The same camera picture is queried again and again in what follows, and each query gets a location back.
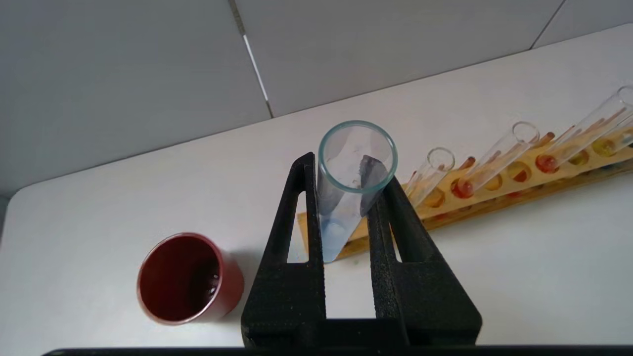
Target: red cup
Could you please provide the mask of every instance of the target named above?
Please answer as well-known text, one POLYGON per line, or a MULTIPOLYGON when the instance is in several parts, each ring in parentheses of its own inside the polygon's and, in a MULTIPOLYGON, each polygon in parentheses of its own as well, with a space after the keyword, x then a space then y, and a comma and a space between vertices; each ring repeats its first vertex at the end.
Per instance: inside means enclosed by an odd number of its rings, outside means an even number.
POLYGON ((237 262, 194 232, 170 236, 156 245, 136 282, 143 311, 168 325, 217 320, 235 308, 243 291, 237 262))

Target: white wall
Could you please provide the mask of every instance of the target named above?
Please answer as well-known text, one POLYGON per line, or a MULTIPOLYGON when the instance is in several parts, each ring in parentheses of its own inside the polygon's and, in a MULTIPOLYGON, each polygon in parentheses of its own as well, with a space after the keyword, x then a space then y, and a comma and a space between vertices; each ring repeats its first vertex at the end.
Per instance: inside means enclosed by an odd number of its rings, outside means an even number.
POLYGON ((631 0, 566 0, 536 47, 633 22, 631 0))
POLYGON ((9 199, 0 196, 0 244, 2 243, 2 231, 4 225, 4 214, 6 213, 6 206, 9 204, 9 199))
MULTIPOLYGON (((237 7, 279 116, 633 22, 562 1, 237 7)), ((0 195, 268 118, 226 0, 0 1, 0 195)))
POLYGON ((0 1, 0 194, 268 118, 226 1, 0 1))
POLYGON ((562 0, 237 0, 275 116, 528 50, 562 0))

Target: glass test tube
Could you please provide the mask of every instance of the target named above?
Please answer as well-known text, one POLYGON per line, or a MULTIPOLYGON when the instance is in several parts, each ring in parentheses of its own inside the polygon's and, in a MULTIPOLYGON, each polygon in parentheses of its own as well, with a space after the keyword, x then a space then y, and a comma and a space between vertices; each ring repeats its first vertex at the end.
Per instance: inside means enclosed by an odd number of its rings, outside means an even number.
POLYGON ((633 148, 633 111, 613 130, 591 144, 594 152, 602 157, 611 157, 627 146, 633 148))
POLYGON ((326 133, 316 187, 324 262, 336 259, 397 166, 394 141, 370 122, 347 121, 326 133))
POLYGON ((547 151, 539 155, 536 158, 536 167, 544 173, 554 173, 564 162, 586 162, 583 158, 586 155, 578 153, 582 153, 588 145, 611 132, 632 114, 633 87, 621 87, 586 118, 560 136, 547 151))
POLYGON ((490 190, 500 188, 502 182, 499 172, 537 143, 539 138, 539 130, 534 125, 524 121, 515 123, 507 134, 451 186, 453 194, 465 199, 473 196, 484 185, 490 186, 490 190))
POLYGON ((423 201, 433 208, 444 203, 444 193, 435 188, 454 166, 455 157, 448 149, 437 147, 429 151, 426 161, 415 171, 404 191, 414 208, 423 201))

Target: wooden test tube rack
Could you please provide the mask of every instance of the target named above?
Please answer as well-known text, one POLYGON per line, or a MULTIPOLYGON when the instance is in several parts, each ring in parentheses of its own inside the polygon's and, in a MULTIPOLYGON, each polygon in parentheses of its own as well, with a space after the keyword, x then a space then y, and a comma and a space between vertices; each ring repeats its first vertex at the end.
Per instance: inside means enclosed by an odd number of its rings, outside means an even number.
MULTIPOLYGON (((527 203, 532 200, 550 196, 559 191, 584 186, 586 184, 603 181, 616 175, 633 172, 633 148, 626 147, 611 157, 597 155, 591 145, 583 154, 589 159, 583 165, 563 163, 557 172, 545 174, 534 165, 538 155, 546 151, 552 144, 533 148, 523 154, 516 162, 525 164, 528 179, 524 182, 514 181, 508 169, 501 171, 502 185, 497 190, 480 188, 467 199, 460 199, 451 192, 451 184, 462 177, 468 169, 452 170, 437 185, 445 195, 444 203, 437 207, 428 207, 421 203, 416 208, 418 217, 427 230, 437 229, 455 222, 466 220, 496 210, 527 203)), ((308 233, 306 228, 306 213, 297 214, 299 229, 305 247, 307 247, 308 233)), ((367 219, 363 218, 358 228, 337 257, 345 258, 369 250, 367 219)))

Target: black holder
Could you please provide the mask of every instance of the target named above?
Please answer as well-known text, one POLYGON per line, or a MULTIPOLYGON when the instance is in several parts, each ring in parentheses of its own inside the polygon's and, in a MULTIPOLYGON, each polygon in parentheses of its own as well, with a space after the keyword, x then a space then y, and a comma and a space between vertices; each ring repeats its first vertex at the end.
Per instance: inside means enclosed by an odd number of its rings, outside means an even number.
POLYGON ((315 157, 296 160, 242 314, 247 347, 473 345, 481 315, 398 180, 367 214, 376 319, 328 320, 317 217, 315 157), (287 263, 299 194, 306 192, 309 260, 287 263), (402 262, 396 260, 391 230, 402 262))

